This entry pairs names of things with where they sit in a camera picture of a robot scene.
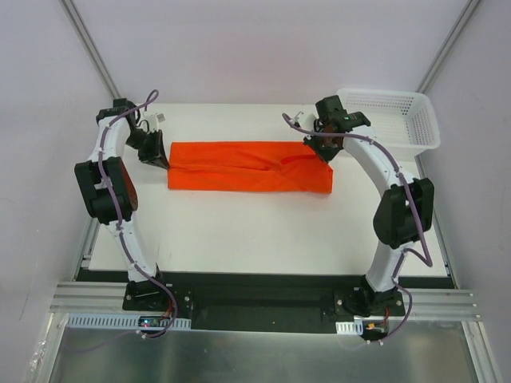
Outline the orange t shirt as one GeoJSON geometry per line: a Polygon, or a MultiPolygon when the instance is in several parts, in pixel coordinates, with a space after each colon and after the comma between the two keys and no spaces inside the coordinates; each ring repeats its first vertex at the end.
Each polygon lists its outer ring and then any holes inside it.
{"type": "Polygon", "coordinates": [[[329,195],[333,169],[298,141],[174,142],[170,190],[329,195]]]}

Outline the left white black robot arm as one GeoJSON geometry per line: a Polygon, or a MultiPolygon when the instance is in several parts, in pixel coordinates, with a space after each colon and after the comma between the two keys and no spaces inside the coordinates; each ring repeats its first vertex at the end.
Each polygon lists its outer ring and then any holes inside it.
{"type": "Polygon", "coordinates": [[[123,161],[125,148],[130,147],[142,164],[170,169],[159,117],[146,113],[155,99],[156,94],[151,93],[145,103],[135,105],[117,98],[112,107],[100,110],[93,152],[86,161],[74,165],[85,208],[115,239],[131,282],[143,282],[159,273],[137,224],[137,191],[123,161]]]}

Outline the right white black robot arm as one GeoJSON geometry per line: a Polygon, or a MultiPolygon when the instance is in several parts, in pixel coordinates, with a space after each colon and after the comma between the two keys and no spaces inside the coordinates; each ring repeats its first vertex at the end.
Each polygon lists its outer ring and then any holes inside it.
{"type": "Polygon", "coordinates": [[[321,160],[330,162],[341,151],[350,154],[375,185],[380,202],[374,213],[373,228],[378,245],[369,270],[358,289],[343,298],[343,309],[369,317],[382,312],[399,297],[398,274],[406,253],[415,243],[426,242],[431,228],[434,185],[418,179],[401,167],[383,144],[378,142],[369,119],[361,112],[349,113],[339,96],[325,97],[315,104],[318,115],[299,119],[302,128],[312,132],[304,139],[321,160]]]}

